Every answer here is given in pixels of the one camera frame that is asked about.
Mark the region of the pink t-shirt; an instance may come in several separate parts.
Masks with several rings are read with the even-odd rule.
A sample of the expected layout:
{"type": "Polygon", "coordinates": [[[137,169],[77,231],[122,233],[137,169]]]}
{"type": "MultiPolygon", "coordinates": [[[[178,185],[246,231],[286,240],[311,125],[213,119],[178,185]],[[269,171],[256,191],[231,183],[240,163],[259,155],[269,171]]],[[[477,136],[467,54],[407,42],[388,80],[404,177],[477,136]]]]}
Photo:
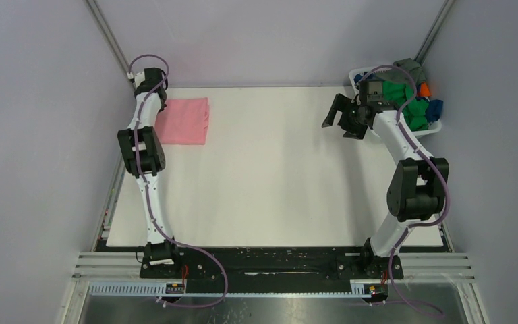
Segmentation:
{"type": "Polygon", "coordinates": [[[155,127],[161,144],[205,145],[210,121],[208,98],[169,99],[155,127]]]}

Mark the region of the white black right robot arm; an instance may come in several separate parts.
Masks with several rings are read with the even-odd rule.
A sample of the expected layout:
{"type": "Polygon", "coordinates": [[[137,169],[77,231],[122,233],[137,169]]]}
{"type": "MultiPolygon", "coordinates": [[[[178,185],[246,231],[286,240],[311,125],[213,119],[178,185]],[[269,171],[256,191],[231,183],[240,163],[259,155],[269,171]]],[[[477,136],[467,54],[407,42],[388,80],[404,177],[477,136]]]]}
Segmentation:
{"type": "Polygon", "coordinates": [[[414,228],[435,224],[431,218],[442,212],[447,199],[449,163],[420,145],[398,105],[386,100],[381,81],[362,80],[352,99],[336,94],[322,127],[333,124],[344,130],[344,137],[357,140],[372,130],[396,164],[386,191],[388,215],[357,258],[361,272],[376,278],[393,262],[414,228]]]}

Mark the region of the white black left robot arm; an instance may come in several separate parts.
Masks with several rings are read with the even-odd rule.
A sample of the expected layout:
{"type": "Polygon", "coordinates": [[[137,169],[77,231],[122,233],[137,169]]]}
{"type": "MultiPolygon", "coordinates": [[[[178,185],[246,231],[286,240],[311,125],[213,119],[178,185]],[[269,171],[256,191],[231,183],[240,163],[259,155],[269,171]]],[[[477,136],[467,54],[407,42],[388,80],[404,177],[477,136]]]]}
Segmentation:
{"type": "Polygon", "coordinates": [[[155,128],[157,115],[166,107],[167,74],[150,67],[136,74],[129,73],[134,86],[136,108],[126,129],[117,139],[126,171],[138,185],[146,220],[146,245],[143,264],[156,267],[165,277],[175,277],[182,260],[163,203],[165,153],[155,128]]]}

